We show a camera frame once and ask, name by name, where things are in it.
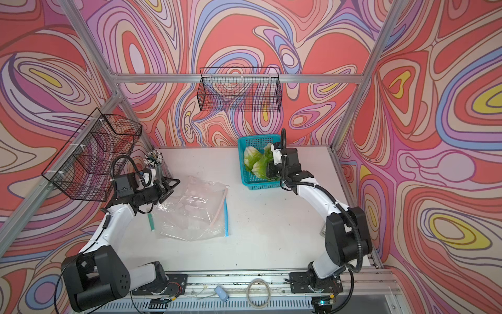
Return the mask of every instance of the clear plastic bag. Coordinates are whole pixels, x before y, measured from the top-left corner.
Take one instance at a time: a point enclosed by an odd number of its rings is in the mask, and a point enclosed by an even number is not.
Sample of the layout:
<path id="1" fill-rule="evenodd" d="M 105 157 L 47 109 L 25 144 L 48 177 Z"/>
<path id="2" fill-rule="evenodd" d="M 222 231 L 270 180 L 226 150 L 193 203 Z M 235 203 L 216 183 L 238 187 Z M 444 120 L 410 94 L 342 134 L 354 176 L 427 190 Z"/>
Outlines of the clear plastic bag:
<path id="1" fill-rule="evenodd" d="M 170 196 L 154 206 L 155 232 L 185 241 L 225 235 L 226 185 L 188 177 L 182 196 Z"/>

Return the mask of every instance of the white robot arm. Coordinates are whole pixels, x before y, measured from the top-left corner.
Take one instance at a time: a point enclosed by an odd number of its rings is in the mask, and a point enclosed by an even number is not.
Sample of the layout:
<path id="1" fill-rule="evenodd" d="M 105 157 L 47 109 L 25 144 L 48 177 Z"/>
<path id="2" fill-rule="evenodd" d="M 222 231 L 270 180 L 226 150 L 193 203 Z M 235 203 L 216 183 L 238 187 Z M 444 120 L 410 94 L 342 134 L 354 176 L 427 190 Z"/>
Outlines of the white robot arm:
<path id="1" fill-rule="evenodd" d="M 102 208 L 105 216 L 98 229 L 77 255 L 67 257 L 61 265 L 70 304 L 75 311 L 122 298 L 139 287 L 146 291 L 161 292 L 167 286 L 164 269 L 158 261 L 128 269 L 114 250 L 122 241 L 134 216 L 138 212 L 149 213 L 141 211 L 139 207 L 151 203 L 153 208 L 154 204 L 163 202 L 180 182 L 165 177 L 156 178 L 153 169 L 139 172 L 135 166 L 135 170 L 140 175 L 141 183 L 136 181 L 135 173 L 114 178 L 113 196 Z"/>
<path id="2" fill-rule="evenodd" d="M 286 147 L 285 129 L 281 141 L 272 145 L 272 152 L 274 160 L 267 167 L 267 176 L 279 177 L 281 187 L 284 185 L 307 200 L 326 219 L 326 251 L 307 267 L 310 286 L 322 286 L 346 268 L 360 271 L 363 255 L 372 251 L 364 211 L 337 201 L 310 172 L 302 170 L 297 149 Z M 351 230 L 346 232 L 345 225 Z M 349 264 L 354 259 L 357 259 L 355 267 Z"/>

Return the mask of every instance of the black wire mesh basket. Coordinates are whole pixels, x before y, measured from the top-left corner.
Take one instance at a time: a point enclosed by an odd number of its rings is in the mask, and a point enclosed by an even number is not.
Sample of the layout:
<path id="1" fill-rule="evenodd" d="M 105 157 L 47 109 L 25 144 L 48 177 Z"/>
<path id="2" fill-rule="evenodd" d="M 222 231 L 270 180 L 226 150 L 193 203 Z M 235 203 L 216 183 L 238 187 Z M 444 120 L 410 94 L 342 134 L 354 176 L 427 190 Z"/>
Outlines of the black wire mesh basket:
<path id="1" fill-rule="evenodd" d="M 100 112 L 97 118 L 92 116 L 89 115 L 86 120 L 93 123 L 89 133 L 75 145 L 68 159 L 57 170 L 47 170 L 65 145 L 44 169 L 42 176 L 71 199 L 106 201 L 111 192 L 111 163 L 119 155 L 131 155 L 141 136 L 142 126 L 120 115 Z M 117 162 L 115 176 L 122 172 L 126 162 L 125 159 Z"/>
<path id="2" fill-rule="evenodd" d="M 280 112 L 278 67 L 203 67 L 197 100 L 201 111 Z"/>

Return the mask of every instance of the green lettuce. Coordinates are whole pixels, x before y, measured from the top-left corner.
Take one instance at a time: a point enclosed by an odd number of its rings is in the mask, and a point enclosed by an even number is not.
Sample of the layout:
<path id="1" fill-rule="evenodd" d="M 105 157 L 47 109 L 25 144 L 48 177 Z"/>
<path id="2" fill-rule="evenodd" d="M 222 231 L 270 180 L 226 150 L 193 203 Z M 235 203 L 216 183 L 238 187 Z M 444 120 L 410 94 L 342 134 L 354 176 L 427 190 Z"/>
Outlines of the green lettuce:
<path id="1" fill-rule="evenodd" d="M 267 177 L 267 166 L 274 160 L 274 155 L 271 151 L 271 143 L 268 143 L 263 149 L 263 156 L 253 165 L 253 174 L 260 179 L 266 179 L 270 181 L 277 180 L 276 178 Z"/>
<path id="2" fill-rule="evenodd" d="M 274 154 L 272 153 L 272 143 L 268 143 L 265 148 L 263 154 L 270 160 L 274 159 Z"/>
<path id="3" fill-rule="evenodd" d="M 248 146 L 244 150 L 244 166 L 246 170 L 251 172 L 253 170 L 254 164 L 262 157 L 262 154 L 258 149 L 253 146 Z"/>
<path id="4" fill-rule="evenodd" d="M 254 165 L 253 174 L 260 179 L 268 179 L 267 177 L 267 165 L 269 164 L 269 158 L 264 154 Z"/>

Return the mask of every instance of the white table surface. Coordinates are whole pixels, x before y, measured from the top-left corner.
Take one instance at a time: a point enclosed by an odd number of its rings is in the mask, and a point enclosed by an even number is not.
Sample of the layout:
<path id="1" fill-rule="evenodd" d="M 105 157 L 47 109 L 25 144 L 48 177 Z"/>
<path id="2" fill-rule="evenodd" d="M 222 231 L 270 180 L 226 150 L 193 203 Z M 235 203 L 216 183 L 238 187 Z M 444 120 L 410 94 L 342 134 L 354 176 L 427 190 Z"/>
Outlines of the white table surface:
<path id="1" fill-rule="evenodd" d="M 305 268 L 325 250 L 320 235 L 325 218 L 293 192 L 249 190 L 240 180 L 236 148 L 159 151 L 175 178 L 192 175 L 229 186 L 229 236 L 194 242 L 170 239 L 152 232 L 147 215 L 138 214 L 117 251 L 127 267 L 160 261 L 166 271 Z M 298 156 L 303 170 L 346 203 L 326 147 L 299 147 Z M 364 265 L 369 265 L 366 257 Z"/>

